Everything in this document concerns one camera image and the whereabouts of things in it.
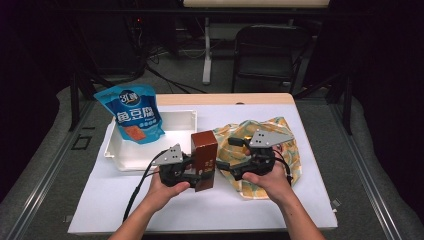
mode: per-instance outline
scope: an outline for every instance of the snack bag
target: snack bag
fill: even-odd
[[[149,85],[114,86],[94,94],[114,116],[122,138],[139,144],[158,140],[165,132]]]

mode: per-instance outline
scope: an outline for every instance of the small brown box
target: small brown box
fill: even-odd
[[[217,151],[218,142],[212,131],[191,135],[191,157],[194,158],[196,174],[201,177],[195,187],[196,192],[213,187]]]

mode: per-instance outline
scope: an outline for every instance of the gray carpet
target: gray carpet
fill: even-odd
[[[165,77],[184,84],[205,90],[209,93],[229,92],[232,71],[232,60],[225,55],[212,64],[212,83],[204,86],[201,83],[203,58],[182,57],[178,61],[167,55],[160,56],[159,64],[150,64]],[[179,90],[169,88],[165,81],[146,72],[140,79],[128,83],[148,83],[157,93],[180,93]],[[278,85],[260,84],[237,85],[238,92],[278,92],[287,91]],[[340,120],[335,115],[338,106],[327,105],[323,100],[325,89],[314,93],[308,99],[296,102],[306,133],[312,146],[315,158],[321,171],[330,199],[338,199],[342,203],[337,208],[339,227],[324,231],[328,239],[400,239],[398,236],[389,238],[370,201],[363,181],[355,167],[355,155],[346,141],[346,135],[340,128]],[[34,155],[27,169],[15,184],[6,199],[0,206],[0,239],[7,239],[9,233],[22,239],[107,239],[107,236],[75,236],[67,233],[69,222],[64,222],[65,216],[74,214],[79,197],[94,165],[98,149],[102,143],[104,132],[111,116],[99,104],[95,103],[87,109],[86,118],[77,128],[74,135],[69,135],[70,102],[69,89],[58,94],[61,100],[61,110],[55,125],[46,136],[38,152]],[[424,229],[415,213],[402,201],[390,179],[381,169],[378,160],[372,151],[366,122],[362,116],[362,109],[357,101],[353,102],[351,137],[360,149],[370,173],[378,187],[379,193],[386,203],[390,216],[399,231],[402,239],[422,239]],[[91,140],[86,150],[72,145],[75,138],[90,136]],[[64,145],[64,151],[58,152]],[[42,196],[35,210],[30,214],[26,225],[15,226],[20,214],[25,209],[25,203],[31,196],[33,189],[43,179],[50,169],[54,159],[61,157],[60,164],[55,165],[56,175],[52,176],[53,183],[45,187],[46,195]],[[287,234],[251,233],[251,234],[223,234],[223,235],[173,235],[173,236],[145,236],[145,239],[284,239]]]

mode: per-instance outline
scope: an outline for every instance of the chair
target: chair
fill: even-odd
[[[238,79],[249,78],[279,81],[280,85],[290,82],[291,94],[311,39],[306,29],[297,26],[253,25],[242,28],[235,39],[231,92],[234,93]]]

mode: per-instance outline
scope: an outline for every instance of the white tray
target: white tray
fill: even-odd
[[[108,140],[104,156],[112,159],[120,171],[146,170],[152,159],[162,150],[179,143],[181,150],[191,153],[191,134],[197,132],[197,112],[193,110],[160,112],[162,135],[157,141],[138,144],[122,139],[115,119],[113,132]]]

